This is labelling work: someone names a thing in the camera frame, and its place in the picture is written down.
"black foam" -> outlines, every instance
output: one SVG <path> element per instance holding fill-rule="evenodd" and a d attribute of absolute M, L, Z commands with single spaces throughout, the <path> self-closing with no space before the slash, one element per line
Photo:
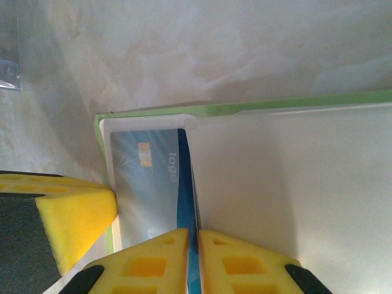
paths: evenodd
<path fill-rule="evenodd" d="M 59 294 L 88 294 L 105 268 L 94 265 L 77 273 Z"/>
<path fill-rule="evenodd" d="M 52 176 L 55 178 L 62 178 L 62 175 L 54 175 L 52 173 L 28 173 L 26 171 L 11 171 L 11 170 L 0 170 L 0 174 L 13 174 L 13 175 L 29 175 L 29 176 Z"/>
<path fill-rule="evenodd" d="M 332 294 L 308 269 L 296 265 L 284 267 L 304 294 Z"/>
<path fill-rule="evenodd" d="M 34 199 L 42 194 L 0 193 L 0 292 L 39 293 L 59 278 Z"/>

